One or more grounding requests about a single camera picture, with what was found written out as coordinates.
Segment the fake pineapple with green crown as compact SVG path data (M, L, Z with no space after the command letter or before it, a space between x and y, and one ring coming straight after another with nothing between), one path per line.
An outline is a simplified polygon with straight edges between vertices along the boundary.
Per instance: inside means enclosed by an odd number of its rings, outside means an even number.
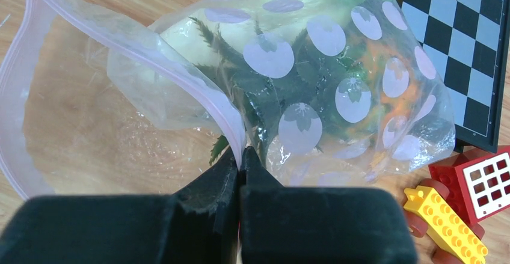
M283 141L280 121L308 132L320 120L323 134L313 148L340 159L357 158L376 143L378 126L393 116L409 117L423 95L421 77L411 71L399 50L383 53L383 46L356 39L345 51L326 56L302 30L291 43L294 62L279 79L260 75L219 31L193 18L207 46L221 60L219 66L198 69L232 96L244 113L251 143L266 159L275 139Z

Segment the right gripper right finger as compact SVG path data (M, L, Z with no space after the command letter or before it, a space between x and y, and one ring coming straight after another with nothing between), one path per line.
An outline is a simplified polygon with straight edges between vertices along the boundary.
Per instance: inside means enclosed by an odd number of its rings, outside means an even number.
M417 263L402 208L378 188L285 187L242 154L244 263Z

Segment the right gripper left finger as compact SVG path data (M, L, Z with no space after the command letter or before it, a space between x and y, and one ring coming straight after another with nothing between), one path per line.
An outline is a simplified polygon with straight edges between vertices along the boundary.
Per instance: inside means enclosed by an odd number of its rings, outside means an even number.
M45 195L1 233L2 263L235 263L231 150L173 194Z

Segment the clear dotted zip bag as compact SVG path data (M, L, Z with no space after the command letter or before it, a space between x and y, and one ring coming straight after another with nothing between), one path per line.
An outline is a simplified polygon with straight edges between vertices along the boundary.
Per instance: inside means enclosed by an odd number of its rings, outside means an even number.
M244 113L198 69L221 58L193 18L271 79L290 72L302 30L326 56L356 39L399 50L423 95L357 158L313 148L320 120L308 132L282 120L261 159ZM246 147L284 185L359 185L442 160L455 140L447 88L396 0L201 0L150 25L86 0L26 0L1 64L1 171L22 198L171 191L226 150L240 165Z

